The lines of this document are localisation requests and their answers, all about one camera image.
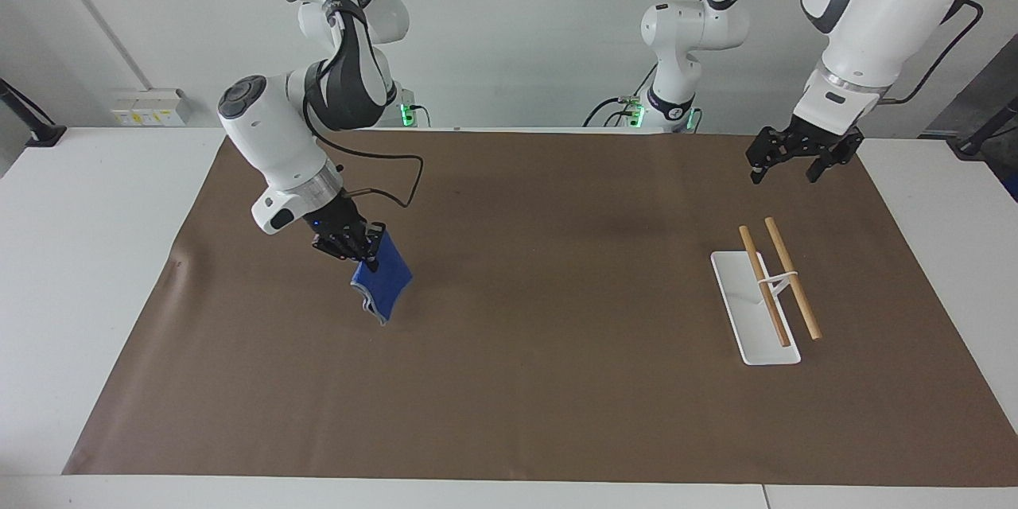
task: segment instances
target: brown tabletop covering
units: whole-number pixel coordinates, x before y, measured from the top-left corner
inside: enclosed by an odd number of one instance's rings
[[[1018,486],[1018,439],[858,162],[749,182],[740,136],[353,132],[428,169],[379,197],[414,282],[353,266],[224,144],[66,473]],[[334,155],[404,194],[411,162]],[[749,367],[711,267],[775,216],[826,338]]]

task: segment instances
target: white tray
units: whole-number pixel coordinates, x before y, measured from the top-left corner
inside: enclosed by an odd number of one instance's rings
[[[764,258],[759,252],[756,252],[756,257],[760,260],[760,267],[764,267],[764,274],[770,276]],[[764,297],[746,251],[713,252],[711,264],[714,265],[714,274],[718,278],[721,297],[725,300],[725,308],[728,309],[728,319],[732,323],[732,331],[735,333],[735,342],[739,345],[742,361],[746,365],[799,363],[802,357],[799,355],[795,336],[792,336],[792,331],[788,328],[785,309],[782,308],[778,297],[775,297],[781,323],[785,325],[785,332],[792,342],[787,348],[781,346],[778,334],[774,331],[771,314],[764,304]]]

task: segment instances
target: wall socket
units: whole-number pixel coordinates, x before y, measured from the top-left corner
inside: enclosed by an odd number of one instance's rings
[[[190,117],[190,108],[178,89],[150,89],[114,96],[117,102],[110,111],[120,125],[184,127]]]

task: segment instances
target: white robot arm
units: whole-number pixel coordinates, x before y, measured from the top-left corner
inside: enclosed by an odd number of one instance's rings
[[[384,226],[369,226],[359,215],[315,134],[371,127],[387,107],[399,106],[402,89],[372,39],[402,39],[407,12],[398,0],[288,1],[303,3],[301,31],[328,46],[331,59],[272,78],[241,78],[222,96],[220,120],[265,175],[269,188],[251,208],[263,231],[275,234],[305,219],[316,230],[316,248],[373,266]]]
[[[759,183],[767,169],[795,157],[817,157],[807,171],[851,161],[862,143],[857,122],[872,111],[901,74],[905,60],[968,0],[802,0],[828,48],[806,82],[784,131],[759,132],[746,151]]]
[[[681,131],[701,75],[690,52],[741,46],[749,34],[749,15],[738,0],[665,2],[647,9],[640,32],[658,55],[654,81],[639,93],[643,125]]]

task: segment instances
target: wooden stick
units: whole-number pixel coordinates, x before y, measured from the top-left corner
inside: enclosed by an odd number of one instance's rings
[[[746,247],[746,252],[749,256],[749,265],[753,268],[753,274],[756,275],[757,281],[762,281],[764,278],[764,267],[760,267],[760,260],[756,257],[756,244],[753,243],[753,237],[749,234],[749,227],[743,225],[739,227],[739,234],[742,234],[742,244]],[[768,283],[759,283],[760,294],[764,295],[764,302],[767,303],[767,310],[771,314],[771,322],[774,323],[774,330],[778,332],[778,340],[781,341],[781,346],[783,348],[788,348],[792,345],[792,342],[788,339],[788,333],[785,332],[785,327],[781,323],[781,315],[778,314],[778,305],[774,301],[774,292],[771,291],[771,285]]]
[[[792,266],[792,256],[789,254],[785,240],[782,239],[781,232],[778,231],[778,223],[775,222],[774,216],[768,216],[767,219],[764,219],[764,223],[767,223],[767,230],[771,233],[771,240],[774,240],[775,248],[778,248],[778,257],[781,259],[782,266],[785,266],[786,273],[792,273],[792,271],[795,271],[795,267]],[[816,324],[816,317],[813,316],[813,308],[809,305],[809,300],[806,299],[806,291],[802,288],[802,281],[799,280],[799,275],[789,277],[789,282],[792,284],[792,292],[795,293],[795,301],[799,303],[802,320],[806,321],[806,328],[809,329],[809,335],[814,340],[824,338],[824,333],[821,332],[821,327]]]

